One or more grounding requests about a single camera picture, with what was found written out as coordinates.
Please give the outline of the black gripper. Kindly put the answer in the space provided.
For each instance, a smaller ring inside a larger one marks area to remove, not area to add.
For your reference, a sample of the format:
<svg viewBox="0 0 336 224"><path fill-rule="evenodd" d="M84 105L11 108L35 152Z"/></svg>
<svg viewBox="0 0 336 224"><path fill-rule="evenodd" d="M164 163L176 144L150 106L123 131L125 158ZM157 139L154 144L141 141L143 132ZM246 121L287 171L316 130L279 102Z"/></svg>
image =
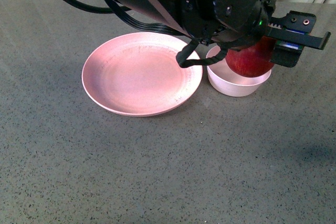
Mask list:
<svg viewBox="0 0 336 224"><path fill-rule="evenodd" d="M291 10L286 16L272 17L276 0L182 0L182 25L198 42L216 43L225 49L244 49L266 33L276 43L271 62L294 67L306 47L323 50L331 36L310 35L317 17Z"/></svg>

